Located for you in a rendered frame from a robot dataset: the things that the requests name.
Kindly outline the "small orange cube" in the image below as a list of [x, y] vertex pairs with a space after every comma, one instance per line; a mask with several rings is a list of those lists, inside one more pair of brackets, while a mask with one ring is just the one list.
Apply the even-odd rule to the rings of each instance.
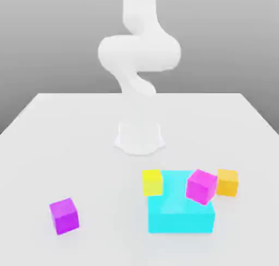
[[217, 195], [236, 197], [238, 192], [238, 173], [234, 170], [218, 169]]

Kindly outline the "small yellow cube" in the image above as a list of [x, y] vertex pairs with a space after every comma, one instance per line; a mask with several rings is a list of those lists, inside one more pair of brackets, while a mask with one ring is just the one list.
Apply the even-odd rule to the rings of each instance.
[[159, 169], [142, 171], [144, 196], [159, 196], [163, 193], [163, 179]]

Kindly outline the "small magenta cube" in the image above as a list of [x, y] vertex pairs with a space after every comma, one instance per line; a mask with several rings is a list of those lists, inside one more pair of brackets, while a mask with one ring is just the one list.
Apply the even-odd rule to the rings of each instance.
[[206, 206], [216, 193], [218, 177], [197, 169], [187, 179], [185, 196]]

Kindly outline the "small purple cube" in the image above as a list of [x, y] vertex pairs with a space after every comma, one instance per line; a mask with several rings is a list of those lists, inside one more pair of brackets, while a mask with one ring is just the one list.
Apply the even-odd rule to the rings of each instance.
[[57, 235], [79, 228], [78, 212], [71, 198], [54, 202], [49, 207]]

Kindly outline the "large cyan box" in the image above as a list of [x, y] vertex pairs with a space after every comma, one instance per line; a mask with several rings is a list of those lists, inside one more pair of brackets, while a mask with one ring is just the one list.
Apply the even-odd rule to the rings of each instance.
[[192, 170], [162, 170], [162, 195], [148, 197], [149, 233], [212, 233], [215, 210], [186, 197]]

